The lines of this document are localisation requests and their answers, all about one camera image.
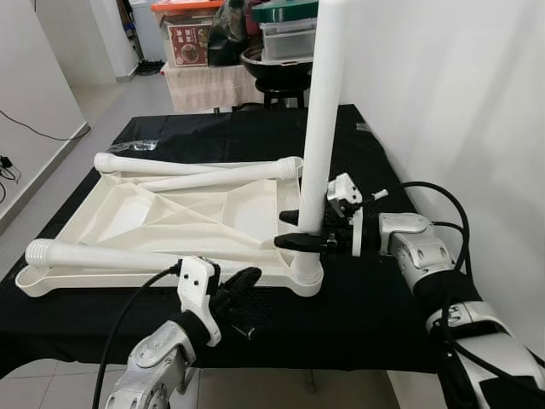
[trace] black chair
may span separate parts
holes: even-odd
[[[304,108],[304,93],[310,88],[310,79],[308,74],[282,80],[258,79],[255,81],[255,87],[265,95],[263,100],[265,109],[271,109],[273,100],[281,101],[285,98],[297,98],[297,107]]]

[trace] white plastic tube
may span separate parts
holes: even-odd
[[[177,164],[159,160],[123,158],[111,153],[97,153],[95,155],[95,169],[101,173],[132,172],[179,176],[217,172],[221,168],[201,164]]]
[[[313,79],[305,140],[305,169],[301,184],[299,230],[319,233],[325,211],[331,153],[345,59],[345,27],[350,0],[320,0],[314,46]],[[293,279],[306,285],[303,296],[316,294],[324,270],[318,254],[297,253],[291,264]]]
[[[260,179],[296,179],[302,159],[297,157],[282,158],[270,164],[256,164],[243,168],[218,170],[216,172],[197,175],[171,177],[160,181],[147,181],[139,186],[151,192],[186,189],[211,185],[227,185],[244,181],[258,181]]]
[[[32,241],[25,252],[26,262],[35,267],[121,268],[138,271],[163,271],[175,265],[180,258],[174,254],[67,245],[49,239]]]

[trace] black table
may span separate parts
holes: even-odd
[[[133,118],[114,143],[159,140],[152,151],[119,155],[174,162],[273,160],[303,154],[306,110]],[[399,182],[354,106],[339,109],[331,175],[348,171],[362,191]],[[54,238],[99,176],[91,170],[39,237]],[[400,194],[382,211],[414,211]],[[30,298],[14,285],[21,258],[0,283],[0,377],[42,358],[98,362],[113,321],[134,289],[57,290]],[[257,332],[251,342],[225,331],[198,351],[201,367],[390,369],[435,372],[420,312],[392,258],[324,262],[322,291],[305,299],[287,289],[255,289],[245,302]],[[112,350],[126,362],[133,346],[179,308],[175,289],[151,289],[136,302]]]

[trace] white bracket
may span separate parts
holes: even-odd
[[[221,340],[220,328],[209,308],[210,298],[215,294],[219,280],[218,265],[195,256],[184,257],[178,282],[181,312],[191,311],[203,322],[210,334],[210,347],[214,347]]]

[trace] storage box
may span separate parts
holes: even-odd
[[[210,24],[169,26],[175,66],[207,66]]]
[[[152,5],[171,67],[207,66],[208,37],[223,0],[163,0]]]
[[[305,19],[284,23],[261,23],[266,61],[312,58],[316,37],[316,20]]]

